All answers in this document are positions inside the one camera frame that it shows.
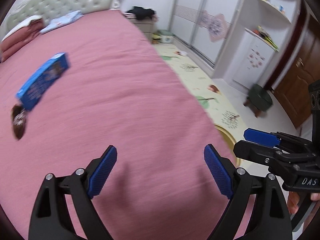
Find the stool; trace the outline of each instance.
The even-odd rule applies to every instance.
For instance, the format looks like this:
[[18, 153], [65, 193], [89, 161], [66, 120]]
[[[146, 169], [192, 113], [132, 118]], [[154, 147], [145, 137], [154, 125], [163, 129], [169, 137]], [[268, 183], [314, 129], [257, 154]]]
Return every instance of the stool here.
[[254, 106], [253, 112], [255, 117], [259, 117], [261, 112], [266, 112], [272, 106], [271, 96], [258, 84], [254, 84], [249, 90], [247, 100], [244, 106], [252, 104]]

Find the shelf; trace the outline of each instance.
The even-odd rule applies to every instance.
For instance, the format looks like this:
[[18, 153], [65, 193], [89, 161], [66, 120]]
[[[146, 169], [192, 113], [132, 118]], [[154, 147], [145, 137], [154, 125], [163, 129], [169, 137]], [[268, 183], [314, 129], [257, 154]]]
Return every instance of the shelf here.
[[284, 13], [280, 12], [276, 6], [274, 6], [273, 4], [271, 4], [266, 0], [259, 0], [259, 1], [268, 11], [277, 15], [279, 18], [285, 20], [286, 22], [291, 23], [288, 17]]
[[274, 51], [278, 51], [276, 48], [274, 48], [273, 46], [271, 46], [267, 41], [265, 41], [263, 38], [261, 38], [259, 35], [255, 34], [253, 31], [250, 31], [247, 28], [244, 28], [248, 33], [252, 34], [253, 36], [256, 36], [257, 38], [259, 38], [260, 40], [262, 40], [265, 44], [267, 44], [270, 48], [272, 48]]

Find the blue box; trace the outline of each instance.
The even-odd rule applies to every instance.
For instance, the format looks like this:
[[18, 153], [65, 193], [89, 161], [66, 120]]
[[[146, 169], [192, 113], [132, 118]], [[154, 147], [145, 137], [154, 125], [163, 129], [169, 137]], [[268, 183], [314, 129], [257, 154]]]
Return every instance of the blue box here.
[[23, 107], [31, 111], [44, 92], [68, 69], [65, 53], [58, 53], [44, 63], [17, 92]]

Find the floor mat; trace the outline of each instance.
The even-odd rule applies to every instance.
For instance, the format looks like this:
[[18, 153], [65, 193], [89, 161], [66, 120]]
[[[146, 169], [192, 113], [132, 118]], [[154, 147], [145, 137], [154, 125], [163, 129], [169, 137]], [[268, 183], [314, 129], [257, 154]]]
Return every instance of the floor mat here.
[[219, 126], [217, 128], [225, 129], [235, 141], [244, 139], [243, 133], [248, 127], [211, 78], [188, 56], [176, 54], [179, 49], [175, 45], [156, 44], [154, 48], [196, 97], [214, 124]]

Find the pillow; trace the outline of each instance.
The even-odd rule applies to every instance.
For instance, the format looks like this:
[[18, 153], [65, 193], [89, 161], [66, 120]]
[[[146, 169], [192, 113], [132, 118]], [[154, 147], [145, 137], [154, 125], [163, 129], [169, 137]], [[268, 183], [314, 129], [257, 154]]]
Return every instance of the pillow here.
[[50, 24], [45, 27], [44, 29], [42, 29], [40, 31], [41, 34], [45, 34], [49, 31], [58, 29], [60, 27], [66, 26], [68, 24], [71, 24], [73, 22], [75, 22], [76, 20], [78, 20], [79, 18], [81, 18], [83, 16], [83, 14], [81, 13], [80, 10], [74, 11], [74, 12], [70, 12], [64, 16], [61, 16], [59, 18], [56, 19], [52, 19], [50, 21]]
[[35, 20], [30, 22], [26, 27], [18, 29], [0, 43], [1, 62], [7, 60], [23, 46], [32, 41], [40, 34], [40, 30], [44, 28], [43, 20]]
[[30, 25], [31, 22], [37, 21], [37, 20], [40, 20], [40, 19], [42, 19], [41, 15], [33, 15], [33, 16], [28, 17], [24, 21], [20, 22], [17, 26], [15, 26], [11, 31], [9, 31], [7, 33], [7, 35], [2, 39], [2, 41], [4, 41], [6, 38], [8, 38], [13, 33], [15, 33], [17, 30], [19, 30], [19, 29], [21, 29], [23, 27], [27, 27], [27, 26]]

